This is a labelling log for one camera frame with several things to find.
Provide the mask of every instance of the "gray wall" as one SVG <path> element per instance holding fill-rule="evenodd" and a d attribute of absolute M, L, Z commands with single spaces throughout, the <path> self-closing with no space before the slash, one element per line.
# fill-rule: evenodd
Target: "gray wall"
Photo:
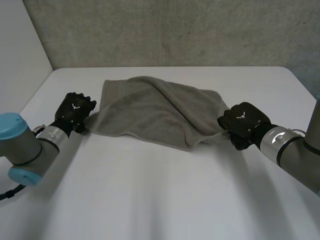
<path fill-rule="evenodd" d="M 24 0 L 54 69 L 283 66 L 320 92 L 319 0 Z"/>

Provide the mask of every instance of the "black cable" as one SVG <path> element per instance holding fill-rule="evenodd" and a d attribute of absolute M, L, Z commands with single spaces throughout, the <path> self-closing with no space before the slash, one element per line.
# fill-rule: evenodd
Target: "black cable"
<path fill-rule="evenodd" d="M 9 190 L 6 193 L 0 194 L 0 201 L 3 199 L 10 199 L 12 198 L 15 194 L 20 192 L 22 189 L 24 189 L 26 186 L 19 184 L 15 189 Z"/>

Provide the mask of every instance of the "towel fold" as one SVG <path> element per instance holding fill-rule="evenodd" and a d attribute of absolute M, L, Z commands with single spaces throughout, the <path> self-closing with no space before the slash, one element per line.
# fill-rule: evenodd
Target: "towel fold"
<path fill-rule="evenodd" d="M 229 134 L 217 122 L 227 109 L 216 91 L 137 76 L 106 80 L 99 112 L 87 119 L 86 126 L 99 135 L 129 134 L 191 151 L 199 142 L 229 140 Z"/>

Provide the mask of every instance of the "logo on robotic hand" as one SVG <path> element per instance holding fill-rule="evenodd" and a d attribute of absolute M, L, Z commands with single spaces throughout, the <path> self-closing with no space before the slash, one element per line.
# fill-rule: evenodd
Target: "logo on robotic hand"
<path fill-rule="evenodd" d="M 79 109 L 80 107 L 79 107 L 79 106 L 75 106 L 75 105 L 72 103 L 72 108 L 73 108 L 73 110 L 75 110 L 75 109 Z"/>
<path fill-rule="evenodd" d="M 242 116 L 237 116 L 236 118 L 237 118 L 237 119 L 245 119 L 245 118 L 246 118 L 246 113 L 243 112 L 243 115 L 242 115 Z"/>

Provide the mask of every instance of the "white wall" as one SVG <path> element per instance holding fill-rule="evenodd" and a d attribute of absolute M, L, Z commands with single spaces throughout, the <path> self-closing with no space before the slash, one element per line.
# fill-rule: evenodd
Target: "white wall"
<path fill-rule="evenodd" d="M 19 113 L 52 72 L 21 0 L 0 0 L 0 113 Z"/>

